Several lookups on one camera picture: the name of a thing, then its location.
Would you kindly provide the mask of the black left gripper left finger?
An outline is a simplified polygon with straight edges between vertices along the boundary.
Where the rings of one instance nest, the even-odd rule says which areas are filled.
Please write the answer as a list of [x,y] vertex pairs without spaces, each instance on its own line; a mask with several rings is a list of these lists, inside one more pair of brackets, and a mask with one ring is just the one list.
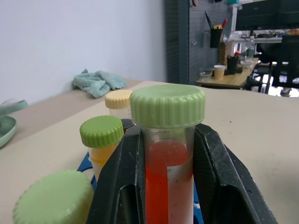
[[142,129],[129,128],[100,172],[86,224],[145,224]]

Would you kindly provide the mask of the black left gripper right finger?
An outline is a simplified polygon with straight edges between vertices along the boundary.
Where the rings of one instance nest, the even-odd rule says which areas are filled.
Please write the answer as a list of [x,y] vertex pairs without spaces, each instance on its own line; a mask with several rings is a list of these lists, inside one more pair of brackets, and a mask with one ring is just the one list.
[[246,166],[204,124],[195,129],[193,176],[204,224],[278,224]]

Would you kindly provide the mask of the red liquid tube green cap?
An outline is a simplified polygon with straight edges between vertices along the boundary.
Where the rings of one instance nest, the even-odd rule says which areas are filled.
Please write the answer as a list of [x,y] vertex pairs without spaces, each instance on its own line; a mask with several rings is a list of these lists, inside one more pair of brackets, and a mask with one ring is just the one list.
[[59,171],[32,184],[13,209],[14,224],[86,224],[93,199],[88,176]]
[[146,224],[193,224],[194,135],[205,105],[205,93],[191,85],[155,85],[130,95],[144,141]]

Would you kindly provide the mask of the blue tube rack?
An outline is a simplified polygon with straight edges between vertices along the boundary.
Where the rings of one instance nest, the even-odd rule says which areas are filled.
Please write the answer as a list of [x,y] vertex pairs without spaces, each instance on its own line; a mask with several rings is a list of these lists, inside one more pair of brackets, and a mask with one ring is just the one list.
[[[93,169],[93,166],[89,159],[89,153],[86,153],[77,171],[85,172],[86,170],[90,169]],[[91,185],[93,190],[95,191],[97,188],[97,181],[94,175],[92,175],[91,178]],[[193,187],[193,224],[204,224],[195,184]]]

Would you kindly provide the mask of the yellow liquid tube green cap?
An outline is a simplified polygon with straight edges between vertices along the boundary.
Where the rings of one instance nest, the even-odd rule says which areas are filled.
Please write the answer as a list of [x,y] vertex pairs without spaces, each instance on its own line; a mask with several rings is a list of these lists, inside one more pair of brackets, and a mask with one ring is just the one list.
[[124,135],[122,121],[110,115],[93,117],[80,126],[79,132],[97,180]]

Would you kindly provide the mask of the teal towel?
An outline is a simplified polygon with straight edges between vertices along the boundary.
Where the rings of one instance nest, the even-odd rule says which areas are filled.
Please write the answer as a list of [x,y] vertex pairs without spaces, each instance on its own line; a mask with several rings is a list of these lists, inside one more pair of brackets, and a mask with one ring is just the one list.
[[94,98],[100,98],[110,91],[123,89],[127,86],[123,77],[105,71],[89,72],[84,69],[72,81],[74,88],[86,92]]

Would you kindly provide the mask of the wooden desk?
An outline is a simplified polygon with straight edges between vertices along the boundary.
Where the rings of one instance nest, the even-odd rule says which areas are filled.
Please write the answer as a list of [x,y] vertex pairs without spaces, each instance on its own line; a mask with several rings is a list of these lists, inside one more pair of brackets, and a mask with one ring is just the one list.
[[196,84],[208,88],[220,87],[229,89],[242,89],[246,83],[247,77],[251,75],[258,61],[258,58],[253,58],[253,65],[251,65],[249,68],[243,69],[242,73],[224,76],[222,80],[215,80],[214,78],[211,78],[208,81],[198,80],[196,81]]

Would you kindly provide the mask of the clear plastic container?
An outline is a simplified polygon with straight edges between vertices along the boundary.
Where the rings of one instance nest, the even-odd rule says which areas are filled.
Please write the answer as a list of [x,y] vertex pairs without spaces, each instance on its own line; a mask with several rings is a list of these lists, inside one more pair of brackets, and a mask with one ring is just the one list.
[[212,68],[202,68],[199,71],[199,80],[202,82],[208,82],[213,74]]

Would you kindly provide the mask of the black pen cup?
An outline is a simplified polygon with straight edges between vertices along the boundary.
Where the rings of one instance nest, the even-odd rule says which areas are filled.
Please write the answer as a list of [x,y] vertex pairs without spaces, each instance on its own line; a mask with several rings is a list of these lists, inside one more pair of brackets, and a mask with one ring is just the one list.
[[227,58],[227,71],[229,75],[234,75],[236,73],[236,68],[238,64],[238,57],[231,57]]

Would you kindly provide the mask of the light green plate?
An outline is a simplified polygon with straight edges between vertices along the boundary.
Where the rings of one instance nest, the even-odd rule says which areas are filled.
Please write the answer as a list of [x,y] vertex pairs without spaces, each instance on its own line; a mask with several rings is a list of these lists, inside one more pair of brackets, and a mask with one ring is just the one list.
[[7,144],[17,131],[17,121],[9,114],[23,110],[28,107],[26,100],[0,104],[0,148]]

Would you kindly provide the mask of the brown paper bag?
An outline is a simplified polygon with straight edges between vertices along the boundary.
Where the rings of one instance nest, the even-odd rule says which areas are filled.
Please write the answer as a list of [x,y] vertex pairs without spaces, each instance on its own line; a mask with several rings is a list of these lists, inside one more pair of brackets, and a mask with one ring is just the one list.
[[218,48],[218,64],[227,65],[227,57],[231,55],[233,42],[220,42]]

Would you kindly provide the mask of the black tool holder cup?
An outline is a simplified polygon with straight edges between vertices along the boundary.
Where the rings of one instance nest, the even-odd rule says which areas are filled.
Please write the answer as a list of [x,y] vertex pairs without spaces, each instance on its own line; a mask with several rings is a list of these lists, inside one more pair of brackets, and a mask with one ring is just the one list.
[[210,30],[210,48],[217,49],[220,44],[222,29]]

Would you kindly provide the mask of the grey pegboard panel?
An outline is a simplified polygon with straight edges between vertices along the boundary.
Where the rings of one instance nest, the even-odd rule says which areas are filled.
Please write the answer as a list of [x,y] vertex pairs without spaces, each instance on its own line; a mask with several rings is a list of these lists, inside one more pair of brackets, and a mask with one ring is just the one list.
[[163,0],[167,82],[195,85],[201,72],[218,62],[219,50],[210,47],[210,27],[232,23],[232,5],[227,0]]

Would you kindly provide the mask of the black office chair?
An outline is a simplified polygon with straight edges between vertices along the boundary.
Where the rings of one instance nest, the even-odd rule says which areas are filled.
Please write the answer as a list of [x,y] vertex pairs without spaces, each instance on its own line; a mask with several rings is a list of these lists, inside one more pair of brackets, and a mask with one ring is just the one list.
[[299,89],[299,35],[284,35],[272,86]]

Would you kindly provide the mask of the black monitor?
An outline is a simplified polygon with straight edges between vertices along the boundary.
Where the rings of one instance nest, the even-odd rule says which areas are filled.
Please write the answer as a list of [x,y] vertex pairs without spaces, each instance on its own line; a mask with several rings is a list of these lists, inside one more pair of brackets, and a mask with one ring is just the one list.
[[264,0],[237,10],[236,31],[299,28],[299,0]]

